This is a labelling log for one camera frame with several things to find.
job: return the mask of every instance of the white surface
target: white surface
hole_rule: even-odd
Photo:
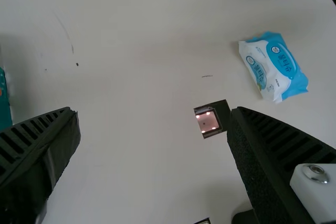
[[[223,224],[249,209],[226,134],[204,140],[197,125],[193,108],[210,102],[227,99],[336,147],[331,0],[0,3],[14,121],[62,106],[79,113],[82,141],[45,224]],[[237,41],[266,30],[282,33],[309,93],[261,99]]]
[[[336,164],[318,164],[328,174],[330,182],[318,184],[308,179],[302,166],[295,167],[290,186],[300,199],[315,223],[336,220]]]

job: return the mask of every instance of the hole in surface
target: hole in surface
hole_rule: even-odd
[[[16,128],[12,128],[11,131],[22,141],[24,142],[26,145],[30,146],[31,142],[21,134],[20,131],[18,131]]]
[[[0,137],[17,153],[23,153],[23,149],[18,146],[9,136],[5,133],[0,133]]]

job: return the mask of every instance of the ribbed rubber pad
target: ribbed rubber pad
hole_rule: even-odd
[[[51,111],[0,132],[0,185],[35,146],[43,142],[48,128],[68,111],[71,111],[69,107]]]
[[[336,163],[336,151],[284,122],[238,107],[227,140],[260,224],[313,224],[289,182],[302,163]]]

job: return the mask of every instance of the wet wipes package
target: wet wipes package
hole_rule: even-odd
[[[240,41],[239,53],[265,100],[279,103],[308,92],[308,78],[281,34],[268,31],[261,37]]]

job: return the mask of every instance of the teal object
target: teal object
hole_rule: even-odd
[[[0,131],[12,125],[5,72],[0,68]]]
[[[246,61],[250,64],[250,67],[256,76],[257,85],[259,90],[265,89],[266,87],[266,71],[262,64],[253,59],[251,56],[246,57]]]

